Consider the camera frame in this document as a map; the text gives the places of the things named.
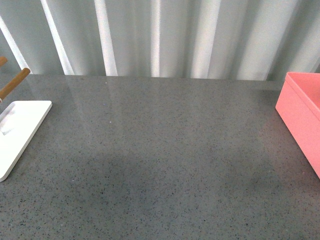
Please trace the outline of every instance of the wooden dowel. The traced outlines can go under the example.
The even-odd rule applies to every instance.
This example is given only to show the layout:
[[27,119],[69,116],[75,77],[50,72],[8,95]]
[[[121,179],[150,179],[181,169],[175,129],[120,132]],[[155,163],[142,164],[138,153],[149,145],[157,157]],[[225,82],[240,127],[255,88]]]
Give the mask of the wooden dowel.
[[28,68],[22,69],[4,88],[0,90],[0,103],[16,88],[30,73]]
[[5,56],[0,56],[0,67],[3,66],[6,62],[8,62],[8,59]]

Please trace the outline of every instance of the pink box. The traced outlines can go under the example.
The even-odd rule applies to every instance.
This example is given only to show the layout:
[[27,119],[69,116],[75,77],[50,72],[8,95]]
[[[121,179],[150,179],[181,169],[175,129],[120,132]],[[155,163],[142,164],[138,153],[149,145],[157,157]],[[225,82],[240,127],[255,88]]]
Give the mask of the pink box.
[[275,108],[320,178],[320,73],[288,72]]

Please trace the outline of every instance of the white curtain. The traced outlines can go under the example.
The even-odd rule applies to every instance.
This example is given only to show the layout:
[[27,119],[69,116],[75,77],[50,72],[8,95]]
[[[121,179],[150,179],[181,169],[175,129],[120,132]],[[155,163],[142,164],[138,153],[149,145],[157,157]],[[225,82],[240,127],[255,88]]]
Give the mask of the white curtain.
[[320,70],[320,0],[0,0],[1,73],[282,81]]

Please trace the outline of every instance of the table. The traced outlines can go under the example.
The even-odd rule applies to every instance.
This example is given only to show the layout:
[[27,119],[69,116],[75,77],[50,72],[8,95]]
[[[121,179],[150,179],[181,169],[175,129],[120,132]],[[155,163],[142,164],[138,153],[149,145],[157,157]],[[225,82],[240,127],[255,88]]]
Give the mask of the table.
[[280,90],[28,76],[0,111],[53,107],[0,184],[0,239],[319,239],[320,181],[275,110]]

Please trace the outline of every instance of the white plastic holder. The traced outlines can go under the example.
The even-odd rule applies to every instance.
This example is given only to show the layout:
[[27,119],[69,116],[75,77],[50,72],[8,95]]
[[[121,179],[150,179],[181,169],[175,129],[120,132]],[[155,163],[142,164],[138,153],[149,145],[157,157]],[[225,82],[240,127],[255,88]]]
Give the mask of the white plastic holder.
[[51,101],[14,101],[0,114],[0,182],[8,177],[51,107]]

